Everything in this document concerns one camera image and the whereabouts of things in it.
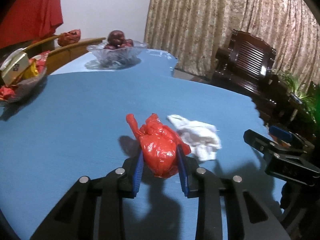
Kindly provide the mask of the green potted plant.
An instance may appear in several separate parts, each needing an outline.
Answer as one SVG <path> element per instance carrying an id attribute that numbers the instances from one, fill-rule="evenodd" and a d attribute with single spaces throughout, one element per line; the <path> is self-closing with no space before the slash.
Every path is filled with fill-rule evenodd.
<path id="1" fill-rule="evenodd" d="M 300 87 L 298 77 L 293 75 L 290 71 L 279 71 L 278 73 L 281 79 L 287 84 L 289 93 L 294 95 L 299 102 L 302 103 L 302 108 L 315 120 L 316 113 L 316 100 L 314 97 L 307 95 L 305 91 Z"/>

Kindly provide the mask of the dark red fruit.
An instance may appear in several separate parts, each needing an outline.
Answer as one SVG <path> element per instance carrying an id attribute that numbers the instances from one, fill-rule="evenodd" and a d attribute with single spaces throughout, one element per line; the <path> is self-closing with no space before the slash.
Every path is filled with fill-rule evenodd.
<path id="1" fill-rule="evenodd" d="M 120 30 L 114 30 L 109 33 L 107 44 L 104 49 L 115 50 L 120 48 L 133 47 L 133 41 L 126 39 L 125 34 Z"/>

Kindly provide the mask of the red plastic bag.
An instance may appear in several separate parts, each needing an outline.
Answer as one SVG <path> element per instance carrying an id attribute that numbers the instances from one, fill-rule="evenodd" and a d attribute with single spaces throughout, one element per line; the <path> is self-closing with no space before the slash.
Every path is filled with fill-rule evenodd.
<path id="1" fill-rule="evenodd" d="M 144 161 L 153 175 L 167 179 L 177 174 L 177 147 L 182 147 L 184 155 L 191 153 L 190 146 L 182 141 L 178 133 L 162 124 L 155 113 L 151 114 L 141 127 L 133 114 L 126 115 L 126 122 L 140 143 Z"/>

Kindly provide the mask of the gold cardboard box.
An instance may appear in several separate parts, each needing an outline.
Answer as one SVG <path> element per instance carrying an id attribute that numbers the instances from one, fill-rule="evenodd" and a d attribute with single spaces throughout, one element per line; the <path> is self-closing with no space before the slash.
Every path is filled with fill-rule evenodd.
<path id="1" fill-rule="evenodd" d="M 20 51 L 10 56 L 1 66 L 1 77 L 6 85 L 11 85 L 29 67 L 27 53 Z"/>

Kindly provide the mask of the glass fruit bowl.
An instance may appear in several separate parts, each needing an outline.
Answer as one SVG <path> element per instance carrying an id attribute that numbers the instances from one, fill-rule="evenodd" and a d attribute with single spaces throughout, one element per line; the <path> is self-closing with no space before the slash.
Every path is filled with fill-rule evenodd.
<path id="1" fill-rule="evenodd" d="M 89 53 L 93 54 L 97 63 L 101 67 L 120 68 L 136 64 L 139 60 L 138 55 L 148 48 L 147 43 L 133 41 L 132 47 L 106 49 L 106 42 L 87 46 Z"/>

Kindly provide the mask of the blue table cloth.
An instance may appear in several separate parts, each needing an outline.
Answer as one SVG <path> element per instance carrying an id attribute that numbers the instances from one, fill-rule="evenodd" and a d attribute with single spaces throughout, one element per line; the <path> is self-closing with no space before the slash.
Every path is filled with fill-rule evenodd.
<path id="1" fill-rule="evenodd" d="M 139 124 L 153 113 L 167 125 L 180 115 L 216 126 L 222 147 L 204 167 L 239 175 L 276 215 L 283 182 L 264 172 L 264 159 L 243 140 L 246 130 L 268 135 L 249 97 L 171 75 L 175 60 L 160 52 L 115 72 L 90 72 L 91 54 L 48 76 L 25 104 L 1 109 L 1 210 L 21 239 L 29 239 L 81 176 L 99 178 L 136 153 L 125 118 Z"/>

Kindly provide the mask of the wooden bench backrest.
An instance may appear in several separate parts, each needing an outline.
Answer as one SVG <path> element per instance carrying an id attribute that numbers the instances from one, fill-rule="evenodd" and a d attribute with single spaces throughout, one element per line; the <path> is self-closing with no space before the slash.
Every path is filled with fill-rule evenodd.
<path id="1" fill-rule="evenodd" d="M 46 62 L 47 75 L 49 75 L 65 64 L 87 53 L 87 46 L 100 44 L 106 40 L 105 37 L 81 38 L 78 43 L 61 47 L 56 44 L 60 36 L 62 35 L 53 35 L 34 43 L 32 41 L 26 41 L 7 46 L 1 49 L 1 64 L 12 52 L 19 48 L 23 48 L 29 58 L 49 51 Z"/>

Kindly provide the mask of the red cloth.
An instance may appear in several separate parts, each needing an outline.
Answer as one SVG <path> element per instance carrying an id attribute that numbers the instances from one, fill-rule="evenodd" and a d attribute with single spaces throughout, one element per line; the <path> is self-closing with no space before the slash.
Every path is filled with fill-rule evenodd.
<path id="1" fill-rule="evenodd" d="M 16 0 L 1 22 L 1 48 L 47 38 L 61 24 L 61 0 Z"/>

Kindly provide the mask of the red crumpled bag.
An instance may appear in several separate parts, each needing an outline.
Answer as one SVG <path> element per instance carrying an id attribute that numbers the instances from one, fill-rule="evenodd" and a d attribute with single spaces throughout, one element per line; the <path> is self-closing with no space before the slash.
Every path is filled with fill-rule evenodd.
<path id="1" fill-rule="evenodd" d="M 61 47 L 68 46 L 70 44 L 75 44 L 80 41 L 81 38 L 81 30 L 74 29 L 69 32 L 63 33 L 58 38 L 57 44 Z"/>

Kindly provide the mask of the glass snack dish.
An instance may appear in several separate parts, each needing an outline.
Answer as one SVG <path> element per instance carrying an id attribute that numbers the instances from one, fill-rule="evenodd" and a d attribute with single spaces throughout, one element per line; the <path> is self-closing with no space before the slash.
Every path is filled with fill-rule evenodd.
<path id="1" fill-rule="evenodd" d="M 20 51 L 25 52 L 23 49 L 18 49 L 11 53 L 4 60 L 4 62 L 6 62 L 10 56 L 14 56 L 16 53 Z M 21 73 L 11 85 L 6 85 L 1 77 L 2 107 L 25 99 L 31 93 L 31 91 L 37 85 L 39 85 L 41 81 L 43 81 L 47 72 L 46 61 L 48 58 L 48 54 L 49 51 L 45 51 L 31 58 L 28 57 L 29 67 L 23 73 Z"/>

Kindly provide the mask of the beige patterned curtain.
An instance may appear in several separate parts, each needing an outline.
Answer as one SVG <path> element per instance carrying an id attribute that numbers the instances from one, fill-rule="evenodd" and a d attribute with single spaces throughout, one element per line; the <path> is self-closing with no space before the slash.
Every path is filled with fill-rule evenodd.
<path id="1" fill-rule="evenodd" d="M 291 72 L 302 89 L 319 82 L 319 23 L 304 0 L 150 0 L 144 40 L 181 70 L 210 76 L 233 30 L 274 48 L 274 70 Z"/>

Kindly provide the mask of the white tissue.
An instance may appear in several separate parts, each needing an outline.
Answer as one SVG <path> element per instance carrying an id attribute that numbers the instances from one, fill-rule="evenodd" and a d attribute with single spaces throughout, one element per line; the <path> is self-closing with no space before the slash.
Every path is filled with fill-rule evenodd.
<path id="1" fill-rule="evenodd" d="M 182 141 L 190 146 L 192 155 L 199 162 L 216 159 L 222 145 L 214 125 L 191 121 L 177 114 L 168 115 L 167 120 L 176 128 Z"/>

